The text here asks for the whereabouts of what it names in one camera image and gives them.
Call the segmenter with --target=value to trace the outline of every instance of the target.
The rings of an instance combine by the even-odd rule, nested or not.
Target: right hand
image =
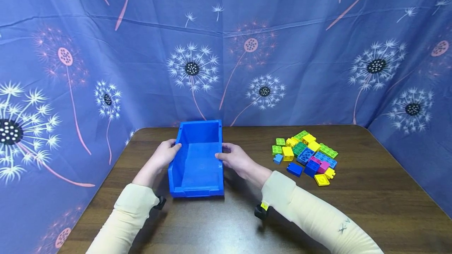
[[[216,153],[215,157],[223,161],[226,167],[233,169],[242,179],[248,180],[250,171],[256,166],[243,149],[232,143],[223,143],[223,152]]]

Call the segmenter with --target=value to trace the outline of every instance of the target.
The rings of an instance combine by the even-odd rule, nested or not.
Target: table surface
[[[305,129],[339,153],[330,186],[318,187],[306,174],[300,178],[289,174],[288,162],[272,161],[275,138]],[[158,144],[176,135],[176,128],[148,128],[133,136],[59,253],[85,253],[122,189]],[[259,164],[286,174],[337,207],[386,254],[452,253],[452,221],[362,127],[225,127],[223,140],[240,145]],[[224,178],[224,197],[173,199],[163,171],[154,191],[167,202],[163,210],[151,211],[130,253],[329,253],[274,210],[260,221],[253,215],[260,191],[227,168]]]

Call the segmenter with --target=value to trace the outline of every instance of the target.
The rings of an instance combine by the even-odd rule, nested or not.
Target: cream sleeve
[[[274,171],[262,188],[262,202],[272,206],[332,254],[382,254],[380,247],[344,213]]]
[[[159,203],[151,188],[128,184],[114,204],[87,254],[127,254],[152,207]]]

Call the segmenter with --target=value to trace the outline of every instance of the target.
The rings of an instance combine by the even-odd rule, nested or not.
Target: blue curtain
[[[188,120],[364,126],[452,214],[452,0],[0,8],[5,253],[56,253],[133,133]]]

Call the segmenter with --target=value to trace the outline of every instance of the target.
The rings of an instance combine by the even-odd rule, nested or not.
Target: dandelion stem
[[[84,149],[88,152],[88,154],[91,155],[91,151],[86,147],[86,144],[84,144],[82,134],[80,132],[80,128],[78,127],[77,112],[75,111],[74,94],[72,94],[72,82],[71,82],[71,79],[69,78],[70,75],[69,75],[68,66],[66,66],[66,73],[67,73],[67,79],[69,82],[69,94],[71,95],[72,111],[74,112],[75,129],[77,130],[78,139],[80,140],[81,144],[83,145]]]
[[[237,120],[237,118],[246,110],[248,109],[249,106],[253,105],[253,103],[250,103],[250,105],[246,106],[238,115],[237,117],[235,117],[234,121],[232,122],[232,124],[230,125],[230,127],[232,127],[235,124],[235,121]]]
[[[107,145],[108,145],[108,152],[110,152],[110,159],[108,160],[108,164],[111,165],[112,164],[112,148],[110,147],[110,141],[108,140],[108,130],[110,129],[110,123],[111,123],[111,119],[108,118],[108,126],[107,126]]]
[[[398,19],[396,23],[400,22],[400,20],[402,20],[403,17],[405,17],[406,15],[407,15],[407,14],[403,15],[402,17],[400,17],[400,19]]]
[[[204,119],[204,121],[206,121],[206,120],[207,120],[206,117],[204,117],[204,115],[203,115],[202,112],[200,111],[199,106],[198,106],[198,104],[197,104],[197,102],[196,102],[195,92],[194,92],[194,91],[191,91],[191,94],[193,95],[193,101],[195,102],[196,108],[198,109],[198,112],[199,112],[200,116]]]
[[[438,12],[438,10],[439,10],[440,7],[441,7],[441,6],[438,6],[438,7],[436,8],[436,10],[432,13],[432,16],[433,16],[435,13]]]
[[[32,151],[30,151],[26,146],[24,146],[23,144],[21,144],[20,142],[17,143],[17,145],[23,149],[24,151],[26,151],[27,153],[30,153],[31,155],[36,157],[36,154],[33,153]],[[57,173],[56,171],[52,170],[51,167],[49,167],[47,165],[46,162],[38,160],[39,164],[43,165],[49,172],[51,172],[54,176],[68,182],[71,183],[73,185],[77,185],[77,186],[82,186],[82,187],[94,187],[95,185],[91,184],[91,183],[78,183],[78,182],[74,182],[72,180],[66,179],[65,177],[63,177],[62,175],[60,175],[59,173]]]
[[[124,14],[126,13],[128,2],[129,2],[129,0],[126,0],[124,2],[124,6],[122,7],[121,14],[119,14],[118,21],[116,22],[116,27],[114,28],[115,31],[117,31],[119,28],[119,25],[121,25],[122,18],[124,17]]]
[[[355,2],[353,2],[352,5],[350,5],[342,14],[339,15],[339,17],[336,18],[336,20],[334,20],[326,30],[330,29],[333,25],[335,25],[340,19],[342,19],[342,17],[345,16],[345,14],[348,13],[348,11],[351,10],[351,8],[353,8],[360,0],[356,0]]]
[[[358,99],[359,99],[359,96],[361,95],[362,91],[363,91],[363,89],[361,88],[359,90],[358,96],[356,97],[355,108],[353,109],[353,124],[354,125],[356,125],[356,105],[358,104]]]
[[[229,79],[228,79],[228,81],[227,81],[225,90],[223,91],[223,97],[221,97],[220,108],[218,108],[218,110],[221,110],[221,106],[223,106],[223,101],[225,100],[226,90],[227,90],[227,87],[228,87],[228,85],[229,85],[229,82],[231,81],[232,75],[234,74],[235,69],[237,69],[237,66],[239,65],[239,63],[240,63],[240,61],[242,60],[242,58],[243,58],[243,56],[245,55],[245,53],[246,53],[246,52],[243,52],[242,56],[241,56],[240,59],[237,61],[237,64],[235,64],[234,69],[232,69],[232,73],[231,73],[231,75],[229,76]]]

